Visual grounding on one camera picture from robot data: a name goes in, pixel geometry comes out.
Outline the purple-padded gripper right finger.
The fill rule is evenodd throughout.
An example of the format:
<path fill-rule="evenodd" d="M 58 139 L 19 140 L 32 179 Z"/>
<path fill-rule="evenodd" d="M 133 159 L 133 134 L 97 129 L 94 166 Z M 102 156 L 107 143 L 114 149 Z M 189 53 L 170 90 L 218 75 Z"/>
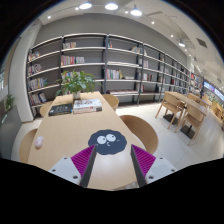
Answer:
<path fill-rule="evenodd" d="M 177 171 L 165 158 L 155 157 L 135 145 L 131 145 L 131 158 L 139 187 L 143 187 Z"/>

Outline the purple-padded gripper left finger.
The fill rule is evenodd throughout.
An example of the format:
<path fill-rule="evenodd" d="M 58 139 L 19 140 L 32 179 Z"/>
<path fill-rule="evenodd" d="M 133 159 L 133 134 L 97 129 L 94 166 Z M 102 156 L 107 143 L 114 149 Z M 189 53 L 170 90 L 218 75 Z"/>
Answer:
<path fill-rule="evenodd" d="M 92 145 L 73 155 L 62 157 L 49 172 L 86 188 L 96 157 L 96 146 Z"/>

